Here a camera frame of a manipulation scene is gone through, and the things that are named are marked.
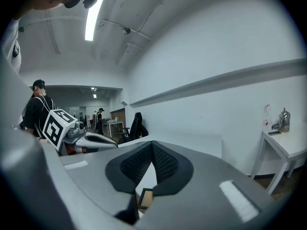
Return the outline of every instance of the table leg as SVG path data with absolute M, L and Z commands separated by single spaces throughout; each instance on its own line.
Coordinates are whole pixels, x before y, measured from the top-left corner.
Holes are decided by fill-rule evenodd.
M 282 163 L 279 167 L 279 171 L 275 174 L 275 176 L 273 177 L 270 185 L 267 188 L 268 194 L 271 194 L 274 191 L 275 187 L 279 183 L 280 178 L 282 177 L 282 175 L 283 175 L 284 171 L 286 170 L 287 166 L 288 166 L 288 161 L 282 160 Z
M 109 125 L 110 138 L 112 138 L 111 125 Z
M 288 171 L 288 174 L 287 174 L 287 178 L 290 178 L 290 176 L 292 175 L 292 172 L 294 170 L 295 165 L 296 165 L 296 161 L 290 162 L 290 167 L 289 167 L 289 171 Z
M 255 175 L 258 173 L 260 166 L 262 164 L 263 158 L 264 158 L 264 153 L 265 153 L 265 138 L 264 138 L 264 134 L 262 133 L 259 151 L 256 157 L 254 167 L 250 175 L 251 179 L 254 179 Z

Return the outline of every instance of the fluorescent light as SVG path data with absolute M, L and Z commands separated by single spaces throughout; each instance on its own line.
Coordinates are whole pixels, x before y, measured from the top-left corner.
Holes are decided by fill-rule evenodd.
M 88 10 L 86 27 L 85 27 L 85 40 L 87 41 L 93 40 L 96 20 L 98 17 L 102 1 L 103 0 L 98 0 L 97 3 L 95 3 L 94 6 Z

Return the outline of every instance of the plastic bottle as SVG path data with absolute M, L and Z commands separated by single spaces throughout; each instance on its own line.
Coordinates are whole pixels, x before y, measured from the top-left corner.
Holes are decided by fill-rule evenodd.
M 272 113 L 271 107 L 267 104 L 263 110 L 263 130 L 269 132 L 272 128 Z

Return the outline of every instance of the metal kettle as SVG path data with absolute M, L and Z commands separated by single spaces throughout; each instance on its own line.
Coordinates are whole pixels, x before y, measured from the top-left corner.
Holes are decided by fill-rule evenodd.
M 279 115 L 278 130 L 280 132 L 289 132 L 290 129 L 290 113 L 284 108 Z

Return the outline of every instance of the black mesh panel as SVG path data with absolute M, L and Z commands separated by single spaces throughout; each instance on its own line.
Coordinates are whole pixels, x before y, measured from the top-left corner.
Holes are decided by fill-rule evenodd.
M 120 164 L 120 170 L 136 185 L 140 183 L 151 163 L 150 146 L 144 148 Z
M 156 145 L 153 145 L 153 152 L 153 165 L 157 183 L 161 183 L 177 172 L 178 161 Z

